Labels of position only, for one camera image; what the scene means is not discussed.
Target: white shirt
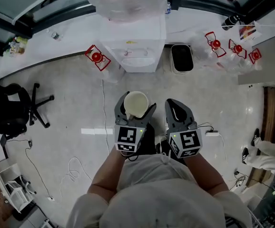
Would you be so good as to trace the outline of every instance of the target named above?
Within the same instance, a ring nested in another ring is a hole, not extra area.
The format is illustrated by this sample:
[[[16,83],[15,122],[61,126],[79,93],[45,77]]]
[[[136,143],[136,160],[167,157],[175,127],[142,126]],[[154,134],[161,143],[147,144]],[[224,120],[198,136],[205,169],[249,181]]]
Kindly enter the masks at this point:
[[[97,194],[78,198],[67,228],[89,227],[251,228],[252,222],[236,194],[211,196],[186,166],[155,154],[125,161],[109,204]]]

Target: trash can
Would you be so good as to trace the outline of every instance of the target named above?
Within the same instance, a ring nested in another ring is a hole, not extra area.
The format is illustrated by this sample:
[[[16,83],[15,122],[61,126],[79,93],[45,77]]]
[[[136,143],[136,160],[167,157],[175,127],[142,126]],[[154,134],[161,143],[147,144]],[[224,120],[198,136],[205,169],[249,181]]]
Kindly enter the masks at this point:
[[[170,67],[175,75],[187,74],[194,68],[194,62],[189,45],[173,45],[170,50]]]

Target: black shoe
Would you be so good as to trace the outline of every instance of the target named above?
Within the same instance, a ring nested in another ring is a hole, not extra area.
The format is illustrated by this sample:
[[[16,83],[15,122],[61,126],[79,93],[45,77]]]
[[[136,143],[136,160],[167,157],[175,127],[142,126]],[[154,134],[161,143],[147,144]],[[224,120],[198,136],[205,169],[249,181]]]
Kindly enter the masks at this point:
[[[169,150],[171,150],[171,148],[166,138],[162,139],[161,142],[156,145],[156,152],[158,154],[165,153],[166,155],[168,155]]]
[[[259,132],[259,128],[256,128],[255,129],[255,132],[254,132],[254,136],[253,136],[253,139],[251,141],[251,145],[255,147],[255,140],[256,138],[259,138],[260,137],[260,132]]]
[[[244,150],[242,151],[242,163],[246,164],[244,161],[246,160],[246,157],[248,156],[248,149],[244,148]]]

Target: office chair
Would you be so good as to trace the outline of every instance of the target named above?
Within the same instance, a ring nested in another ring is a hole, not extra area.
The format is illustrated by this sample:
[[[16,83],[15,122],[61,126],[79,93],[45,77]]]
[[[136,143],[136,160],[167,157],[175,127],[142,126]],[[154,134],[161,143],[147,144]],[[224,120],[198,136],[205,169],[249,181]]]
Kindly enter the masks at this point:
[[[18,84],[0,86],[0,134],[2,134],[0,144],[2,147],[5,146],[7,140],[25,133],[28,122],[32,126],[38,119],[45,128],[50,127],[49,123],[44,123],[37,108],[54,100],[54,96],[51,95],[48,99],[36,104],[36,89],[39,86],[37,83],[34,84],[32,99],[28,92]],[[14,94],[18,94],[20,101],[9,101],[8,96]]]

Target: paper cup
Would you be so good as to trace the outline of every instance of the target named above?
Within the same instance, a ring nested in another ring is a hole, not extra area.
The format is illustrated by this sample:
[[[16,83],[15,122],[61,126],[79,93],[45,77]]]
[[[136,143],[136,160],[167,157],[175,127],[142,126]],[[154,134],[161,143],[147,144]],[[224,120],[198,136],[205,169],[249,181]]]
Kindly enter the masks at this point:
[[[126,110],[127,119],[135,116],[137,118],[143,117],[149,106],[147,96],[140,91],[130,92],[124,100],[124,108]]]

